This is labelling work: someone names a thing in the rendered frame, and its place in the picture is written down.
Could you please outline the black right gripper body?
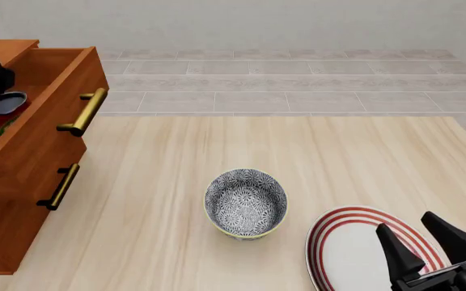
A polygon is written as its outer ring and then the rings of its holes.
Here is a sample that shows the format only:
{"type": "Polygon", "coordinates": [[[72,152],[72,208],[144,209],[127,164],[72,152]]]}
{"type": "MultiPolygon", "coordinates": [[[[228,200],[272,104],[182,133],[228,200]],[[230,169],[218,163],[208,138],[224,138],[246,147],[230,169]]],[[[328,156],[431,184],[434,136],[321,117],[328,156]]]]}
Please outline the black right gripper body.
{"type": "Polygon", "coordinates": [[[392,291],[466,291],[466,261],[426,273],[414,280],[396,280],[392,291]]]}

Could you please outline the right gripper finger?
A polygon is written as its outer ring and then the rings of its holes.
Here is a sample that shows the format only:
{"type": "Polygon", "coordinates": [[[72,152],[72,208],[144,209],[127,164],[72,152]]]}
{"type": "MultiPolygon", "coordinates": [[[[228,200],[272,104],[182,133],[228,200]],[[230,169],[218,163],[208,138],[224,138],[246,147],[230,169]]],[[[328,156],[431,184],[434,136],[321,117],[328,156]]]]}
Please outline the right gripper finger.
{"type": "Polygon", "coordinates": [[[388,225],[379,224],[376,234],[385,254],[390,281],[410,281],[420,278],[419,272],[425,267],[424,261],[415,256],[388,225]]]}
{"type": "Polygon", "coordinates": [[[454,227],[431,211],[424,213],[421,222],[442,247],[452,264],[466,261],[466,232],[454,227]]]}

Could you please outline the open wooden drawer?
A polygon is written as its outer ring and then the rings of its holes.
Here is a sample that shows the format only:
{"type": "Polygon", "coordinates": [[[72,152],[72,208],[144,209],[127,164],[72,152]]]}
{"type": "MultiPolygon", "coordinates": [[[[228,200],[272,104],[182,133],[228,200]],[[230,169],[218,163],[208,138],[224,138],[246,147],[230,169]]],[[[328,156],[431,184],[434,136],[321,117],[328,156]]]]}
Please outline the open wooden drawer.
{"type": "Polygon", "coordinates": [[[79,98],[81,94],[109,89],[96,48],[32,48],[10,68],[16,75],[14,91],[25,92],[30,105],[0,137],[0,152],[83,142],[56,127],[76,121],[88,103],[79,98]]]}

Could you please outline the closed wooden drawer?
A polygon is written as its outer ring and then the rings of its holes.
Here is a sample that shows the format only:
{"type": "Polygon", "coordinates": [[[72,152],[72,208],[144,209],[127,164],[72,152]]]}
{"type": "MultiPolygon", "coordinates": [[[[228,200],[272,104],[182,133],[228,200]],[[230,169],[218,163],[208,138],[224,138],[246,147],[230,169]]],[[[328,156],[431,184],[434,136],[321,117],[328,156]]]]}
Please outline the closed wooden drawer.
{"type": "Polygon", "coordinates": [[[48,198],[61,181],[58,169],[79,162],[86,149],[78,141],[49,150],[0,152],[0,200],[48,198]]]}

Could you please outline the wooden cabinet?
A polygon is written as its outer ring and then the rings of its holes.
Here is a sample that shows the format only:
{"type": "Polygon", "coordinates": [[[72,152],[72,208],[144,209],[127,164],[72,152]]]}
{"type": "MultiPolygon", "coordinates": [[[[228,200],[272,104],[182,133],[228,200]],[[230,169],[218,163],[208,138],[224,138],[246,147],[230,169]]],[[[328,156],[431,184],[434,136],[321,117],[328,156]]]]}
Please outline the wooden cabinet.
{"type": "MultiPolygon", "coordinates": [[[[10,69],[11,62],[30,49],[63,49],[40,48],[38,44],[38,40],[0,40],[0,63],[10,69]]],[[[0,200],[0,275],[17,271],[49,215],[50,210],[37,206],[37,201],[0,200]]]]}

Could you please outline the white plate with red rings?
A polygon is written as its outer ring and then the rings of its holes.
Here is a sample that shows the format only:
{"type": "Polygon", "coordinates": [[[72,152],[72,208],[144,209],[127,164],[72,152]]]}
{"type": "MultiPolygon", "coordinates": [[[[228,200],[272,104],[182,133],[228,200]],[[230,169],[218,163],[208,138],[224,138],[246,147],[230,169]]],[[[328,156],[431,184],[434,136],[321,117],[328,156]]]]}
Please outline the white plate with red rings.
{"type": "Polygon", "coordinates": [[[406,221],[364,205],[345,205],[323,213],[306,239],[306,264],[318,291],[392,291],[388,264],[376,234],[387,225],[425,263],[422,275],[446,268],[438,249],[406,221]]]}

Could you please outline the patterned blue-white bowl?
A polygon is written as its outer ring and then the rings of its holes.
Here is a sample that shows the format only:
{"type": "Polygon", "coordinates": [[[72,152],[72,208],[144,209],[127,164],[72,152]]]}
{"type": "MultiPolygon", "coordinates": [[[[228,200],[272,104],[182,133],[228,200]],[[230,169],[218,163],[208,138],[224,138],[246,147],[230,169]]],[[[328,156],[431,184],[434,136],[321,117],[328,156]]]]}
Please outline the patterned blue-white bowl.
{"type": "Polygon", "coordinates": [[[212,225],[239,241],[261,239],[276,230],[288,213],[281,184],[257,169],[232,169],[211,181],[204,209],[212,225]]]}

